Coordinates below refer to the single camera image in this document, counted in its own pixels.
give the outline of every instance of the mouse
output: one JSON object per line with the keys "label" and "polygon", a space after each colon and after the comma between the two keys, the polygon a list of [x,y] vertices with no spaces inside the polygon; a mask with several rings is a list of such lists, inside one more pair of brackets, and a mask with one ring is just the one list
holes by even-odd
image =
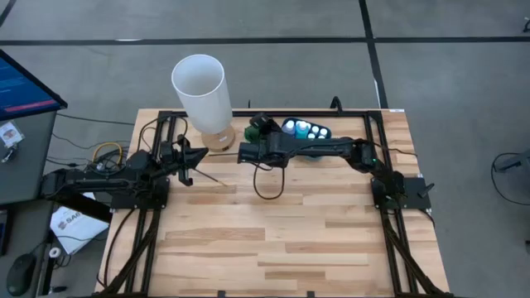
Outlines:
{"label": "mouse", "polygon": [[7,273],[7,292],[12,296],[21,296],[27,292],[31,285],[36,258],[32,253],[17,257]]}

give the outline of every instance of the computer screen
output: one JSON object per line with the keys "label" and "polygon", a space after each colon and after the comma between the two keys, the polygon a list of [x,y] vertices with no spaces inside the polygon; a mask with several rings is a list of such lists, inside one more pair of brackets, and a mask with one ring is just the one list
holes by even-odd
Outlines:
{"label": "computer screen", "polygon": [[66,106],[59,95],[0,50],[0,121]]}

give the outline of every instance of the white paper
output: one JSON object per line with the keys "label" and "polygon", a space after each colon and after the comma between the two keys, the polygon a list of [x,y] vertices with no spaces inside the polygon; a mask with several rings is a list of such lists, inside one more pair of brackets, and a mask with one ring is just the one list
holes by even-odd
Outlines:
{"label": "white paper", "polygon": [[11,121],[0,127],[0,137],[2,138],[4,144],[6,144],[7,148],[12,147],[24,139],[24,136],[18,131]]}
{"label": "white paper", "polygon": [[[93,193],[84,193],[85,197],[95,199]],[[108,223],[93,219],[80,212],[66,207],[58,208],[52,215],[50,228],[59,239],[66,253],[78,252],[89,240],[78,241],[60,236],[70,236],[78,239],[91,239],[108,228]]]}

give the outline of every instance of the wooden tabletop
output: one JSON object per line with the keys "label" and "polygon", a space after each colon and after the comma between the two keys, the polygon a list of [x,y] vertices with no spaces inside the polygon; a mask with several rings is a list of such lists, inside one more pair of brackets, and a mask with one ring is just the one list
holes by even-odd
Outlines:
{"label": "wooden tabletop", "polygon": [[[137,147],[141,127],[156,118],[158,111],[139,110],[129,154]],[[388,145],[414,151],[405,113],[382,110],[382,114]],[[366,137],[360,118],[306,120],[329,127],[334,137]],[[234,118],[232,125],[237,136],[228,152],[237,152],[248,118]],[[179,120],[176,133],[183,127]],[[145,133],[149,144],[153,135],[152,129]],[[203,146],[200,133],[191,125],[186,137],[192,147]],[[394,170],[407,176],[419,173],[416,157],[395,151],[391,156]],[[283,195],[264,200],[253,190],[254,166],[238,165],[236,160],[237,156],[207,156],[197,167],[227,186],[195,171],[190,171],[191,187],[171,177],[171,193],[161,212],[150,296],[216,296],[221,290],[227,296],[305,296],[307,291],[335,297],[393,295],[370,175],[354,171],[339,157],[308,161],[298,156],[286,168]],[[258,189],[264,195],[275,195],[281,178],[280,169],[259,171]],[[126,213],[121,210],[113,216],[109,240]],[[109,278],[130,256],[137,214],[118,235]],[[405,210],[403,216],[412,255],[435,285],[448,291],[431,221],[417,210]],[[398,261],[403,289],[407,289],[400,257]],[[138,264],[136,290],[142,280],[143,259]]]}

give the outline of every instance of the yellow cable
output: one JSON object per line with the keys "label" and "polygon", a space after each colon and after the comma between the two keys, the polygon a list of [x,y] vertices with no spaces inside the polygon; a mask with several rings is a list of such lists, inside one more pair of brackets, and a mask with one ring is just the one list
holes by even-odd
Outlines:
{"label": "yellow cable", "polygon": [[122,154],[123,154],[123,149],[122,147],[116,143],[116,142],[106,142],[106,143],[103,143],[101,145],[99,145],[96,150],[94,151],[94,154],[92,155],[92,162],[96,162],[96,157],[98,156],[98,152],[99,150],[101,150],[101,148],[103,147],[106,147],[106,146],[116,146],[118,149],[119,149],[119,158],[118,158],[118,162],[117,164],[120,164],[122,162]]}

